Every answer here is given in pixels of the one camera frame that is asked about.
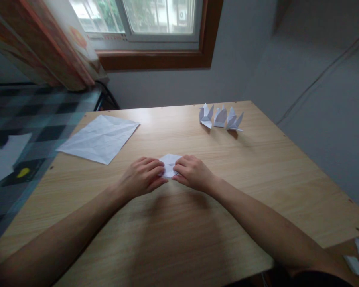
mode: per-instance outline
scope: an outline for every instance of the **plaid bedsheet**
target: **plaid bedsheet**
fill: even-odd
[[[86,112],[93,111],[101,89],[83,93],[39,86],[0,87],[0,147],[8,135],[32,133],[14,172],[0,181],[0,236],[49,168],[55,151]]]

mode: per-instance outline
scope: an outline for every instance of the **curtain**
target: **curtain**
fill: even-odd
[[[68,0],[0,0],[0,52],[37,84],[80,91],[107,76]]]

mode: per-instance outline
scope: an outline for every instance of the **wire on wall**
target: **wire on wall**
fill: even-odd
[[[295,102],[288,108],[288,110],[283,114],[283,116],[280,118],[280,120],[276,123],[279,125],[281,122],[283,122],[291,113],[291,111],[295,108],[295,106],[300,102],[300,100],[307,94],[307,92],[342,58],[344,58],[347,54],[350,53],[352,56],[354,51],[353,48],[355,48],[355,51],[359,49],[359,37],[349,46],[339,57],[337,57],[327,68],[325,68],[319,76],[314,80],[314,82],[311,83],[307,87],[307,89],[304,90],[304,92],[295,100]]]

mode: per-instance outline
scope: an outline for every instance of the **yellow object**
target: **yellow object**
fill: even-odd
[[[20,172],[19,172],[19,174],[16,176],[17,178],[21,178],[21,177],[23,177],[23,176],[25,176],[25,175],[27,175],[27,174],[29,174],[29,172],[30,172],[31,170],[29,169],[29,168],[23,168]]]

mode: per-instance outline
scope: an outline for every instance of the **white wall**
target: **white wall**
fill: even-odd
[[[294,0],[244,99],[274,122],[359,36],[359,0]],[[359,49],[279,127],[359,205]]]
[[[0,84],[23,82],[29,79],[0,53]]]
[[[239,100],[270,41],[276,0],[225,0],[210,70],[110,73],[122,108]]]

